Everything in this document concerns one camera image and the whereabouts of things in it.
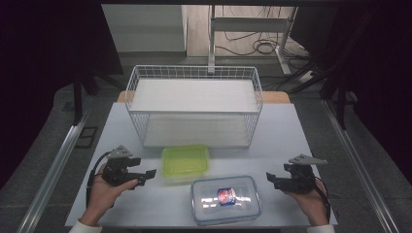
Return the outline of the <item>white power strip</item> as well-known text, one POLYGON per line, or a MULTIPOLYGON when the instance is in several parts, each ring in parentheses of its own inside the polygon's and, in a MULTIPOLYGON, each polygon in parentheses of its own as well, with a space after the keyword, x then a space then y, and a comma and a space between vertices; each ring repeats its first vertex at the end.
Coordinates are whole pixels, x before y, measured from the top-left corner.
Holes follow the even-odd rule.
POLYGON ((314 71, 306 72, 302 77, 297 79, 298 84, 306 83, 316 76, 314 71))

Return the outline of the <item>white metal desk frame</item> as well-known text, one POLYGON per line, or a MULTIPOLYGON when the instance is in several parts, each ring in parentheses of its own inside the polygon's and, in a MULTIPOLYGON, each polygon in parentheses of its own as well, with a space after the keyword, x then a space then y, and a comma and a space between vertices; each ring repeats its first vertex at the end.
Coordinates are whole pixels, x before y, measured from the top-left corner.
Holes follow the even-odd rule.
POLYGON ((285 51, 286 43, 290 36, 293 20, 297 7, 291 7, 287 17, 217 17, 216 6, 209 6, 209 48, 208 65, 215 65, 216 32, 250 32, 250 33, 277 33, 281 34, 281 40, 275 46, 275 53, 283 74, 289 76, 292 72, 287 63, 285 51))

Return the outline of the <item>person's right hand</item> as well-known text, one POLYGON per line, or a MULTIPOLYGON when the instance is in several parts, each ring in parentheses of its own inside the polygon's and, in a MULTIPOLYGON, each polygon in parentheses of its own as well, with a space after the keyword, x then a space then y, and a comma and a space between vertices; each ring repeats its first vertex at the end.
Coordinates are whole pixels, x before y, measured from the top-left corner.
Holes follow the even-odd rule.
POLYGON ((312 226, 328 224, 326 206, 321 195, 316 190, 312 190, 307 194, 287 192, 287 195, 297 202, 299 208, 308 217, 308 221, 312 226))

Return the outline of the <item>wooden table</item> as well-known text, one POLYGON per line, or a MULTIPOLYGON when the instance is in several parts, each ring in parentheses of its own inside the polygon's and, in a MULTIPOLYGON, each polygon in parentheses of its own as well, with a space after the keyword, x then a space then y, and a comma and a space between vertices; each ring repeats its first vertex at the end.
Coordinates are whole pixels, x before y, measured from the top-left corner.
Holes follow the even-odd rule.
MULTIPOLYGON (((117 102, 124 103, 125 91, 122 91, 118 97, 117 102)), ((264 91, 263 103, 265 104, 290 104, 289 95, 284 91, 264 91)))

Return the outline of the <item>black floor socket frame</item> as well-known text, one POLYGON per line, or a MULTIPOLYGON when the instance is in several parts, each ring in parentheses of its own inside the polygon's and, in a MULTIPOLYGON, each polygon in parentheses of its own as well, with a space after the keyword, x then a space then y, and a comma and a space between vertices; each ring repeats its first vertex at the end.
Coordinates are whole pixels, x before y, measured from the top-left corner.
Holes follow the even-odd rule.
POLYGON ((76 142, 76 149, 90 149, 97 134, 97 126, 84 127, 76 142))

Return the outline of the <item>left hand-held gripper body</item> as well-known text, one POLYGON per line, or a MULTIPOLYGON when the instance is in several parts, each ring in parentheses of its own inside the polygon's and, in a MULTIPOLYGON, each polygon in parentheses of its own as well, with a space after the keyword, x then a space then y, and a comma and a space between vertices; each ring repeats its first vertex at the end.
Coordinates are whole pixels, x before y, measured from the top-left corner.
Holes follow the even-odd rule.
POLYGON ((107 163, 102 178, 108 184, 119 186, 138 178, 136 174, 128 172, 128 159, 135 158, 124 146, 118 146, 107 155, 107 163))

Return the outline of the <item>dark curtain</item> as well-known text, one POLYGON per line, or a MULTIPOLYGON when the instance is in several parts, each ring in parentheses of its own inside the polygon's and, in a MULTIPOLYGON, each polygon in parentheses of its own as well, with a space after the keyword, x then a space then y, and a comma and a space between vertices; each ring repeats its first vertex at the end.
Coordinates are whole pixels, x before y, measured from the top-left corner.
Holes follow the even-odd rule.
MULTIPOLYGON (((362 14, 354 5, 300 7, 291 37, 327 69, 362 14)), ((412 183, 412 0, 378 0, 344 72, 355 112, 412 183)))
POLYGON ((0 188, 40 133, 63 86, 120 75, 103 0, 0 0, 0 188))

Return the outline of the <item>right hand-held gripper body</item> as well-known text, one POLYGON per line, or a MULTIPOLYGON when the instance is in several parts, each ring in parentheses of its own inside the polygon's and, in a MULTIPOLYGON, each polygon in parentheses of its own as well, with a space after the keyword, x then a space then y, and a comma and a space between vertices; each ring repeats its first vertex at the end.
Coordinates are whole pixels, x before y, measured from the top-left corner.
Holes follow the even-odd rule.
POLYGON ((326 165, 327 161, 302 153, 291 158, 289 164, 292 164, 293 168, 293 170, 289 172, 291 177, 283 180, 279 184, 280 189, 287 192, 307 194, 314 189, 316 183, 312 166, 326 165))

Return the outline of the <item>clear container with blue-rimmed lid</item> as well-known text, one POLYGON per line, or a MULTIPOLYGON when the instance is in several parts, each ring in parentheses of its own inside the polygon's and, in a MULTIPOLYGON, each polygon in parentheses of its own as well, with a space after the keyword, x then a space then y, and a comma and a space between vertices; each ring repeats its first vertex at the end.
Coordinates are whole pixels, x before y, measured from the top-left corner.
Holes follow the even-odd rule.
POLYGON ((250 176, 223 177, 195 181, 191 187, 193 219, 198 225, 217 225, 253 220, 261 215, 258 187, 250 176), (236 203, 221 206, 218 190, 232 187, 236 203))

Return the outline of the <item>black metal stand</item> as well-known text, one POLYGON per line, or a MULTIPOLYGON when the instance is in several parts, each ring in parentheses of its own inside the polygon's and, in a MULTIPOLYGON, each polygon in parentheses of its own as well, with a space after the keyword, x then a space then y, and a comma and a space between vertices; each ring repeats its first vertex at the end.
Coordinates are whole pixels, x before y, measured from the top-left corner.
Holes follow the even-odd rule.
POLYGON ((99 87, 94 79, 94 74, 91 71, 84 71, 76 73, 73 79, 73 93, 74 93, 74 122, 77 126, 83 117, 83 99, 82 88, 86 90, 87 95, 96 95, 99 87))
POLYGON ((330 76, 320 91, 322 99, 330 99, 333 94, 337 94, 335 100, 335 118, 342 130, 346 129, 345 107, 347 104, 354 104, 354 101, 347 101, 348 81, 345 75, 330 76))

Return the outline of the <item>small red blue packet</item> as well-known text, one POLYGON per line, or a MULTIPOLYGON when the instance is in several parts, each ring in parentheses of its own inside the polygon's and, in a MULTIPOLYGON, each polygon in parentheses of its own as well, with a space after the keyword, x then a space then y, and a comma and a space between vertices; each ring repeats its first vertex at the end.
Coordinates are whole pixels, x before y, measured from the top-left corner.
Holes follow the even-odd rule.
POLYGON ((236 193, 232 187, 220 188, 217 194, 221 206, 231 206, 236 203, 236 193))

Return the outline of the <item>person's left hand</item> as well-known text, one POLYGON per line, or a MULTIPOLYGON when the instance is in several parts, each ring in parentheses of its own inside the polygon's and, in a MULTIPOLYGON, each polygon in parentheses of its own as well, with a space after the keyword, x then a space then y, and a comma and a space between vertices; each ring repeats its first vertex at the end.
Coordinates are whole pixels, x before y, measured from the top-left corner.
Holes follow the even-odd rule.
POLYGON ((106 164, 103 164, 98 173, 93 177, 88 205, 79 219, 79 222, 86 226, 97 227, 99 219, 114 206, 117 198, 124 191, 135 187, 138 183, 137 180, 132 180, 119 186, 112 186, 102 179, 105 167, 106 164))

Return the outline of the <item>green lidded plastic container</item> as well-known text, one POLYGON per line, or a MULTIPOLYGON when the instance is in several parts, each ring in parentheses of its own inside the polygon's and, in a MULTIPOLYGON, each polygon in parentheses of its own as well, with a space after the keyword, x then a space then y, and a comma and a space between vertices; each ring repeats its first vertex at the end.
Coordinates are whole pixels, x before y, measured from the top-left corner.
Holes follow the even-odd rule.
POLYGON ((161 175, 165 184, 185 184, 209 172, 210 155, 205 145, 165 148, 162 153, 161 175))

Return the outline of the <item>white cabinet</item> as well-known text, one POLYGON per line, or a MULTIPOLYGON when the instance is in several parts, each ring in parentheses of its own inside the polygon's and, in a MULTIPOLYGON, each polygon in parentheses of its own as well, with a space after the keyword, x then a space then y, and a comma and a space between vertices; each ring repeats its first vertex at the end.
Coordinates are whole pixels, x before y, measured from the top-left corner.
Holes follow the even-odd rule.
POLYGON ((102 4, 118 52, 184 52, 188 15, 184 5, 102 4))

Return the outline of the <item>aluminium rail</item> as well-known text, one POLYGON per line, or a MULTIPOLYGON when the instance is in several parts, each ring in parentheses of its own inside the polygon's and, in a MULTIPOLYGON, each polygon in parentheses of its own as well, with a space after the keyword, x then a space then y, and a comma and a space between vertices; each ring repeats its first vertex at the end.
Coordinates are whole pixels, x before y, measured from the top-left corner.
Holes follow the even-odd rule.
POLYGON ((333 108, 333 103, 329 100, 322 100, 322 104, 326 109, 328 118, 339 138, 341 144, 346 151, 346 154, 351 161, 355 173, 357 174, 360 184, 365 192, 369 203, 372 206, 372 209, 375 212, 382 228, 386 233, 400 233, 399 228, 397 227, 392 213, 390 212, 385 199, 379 192, 375 183, 368 174, 364 164, 361 161, 360 155, 355 148, 352 140, 350 139, 347 131, 342 128, 337 120, 337 112, 333 108))
POLYGON ((91 107, 85 107, 84 114, 81 116, 77 125, 70 127, 57 155, 55 156, 49 171, 43 179, 31 205, 29 206, 24 218, 22 219, 16 233, 33 233, 46 206, 49 202, 55 186, 63 172, 69 156, 80 137, 86 120, 89 116, 91 107))

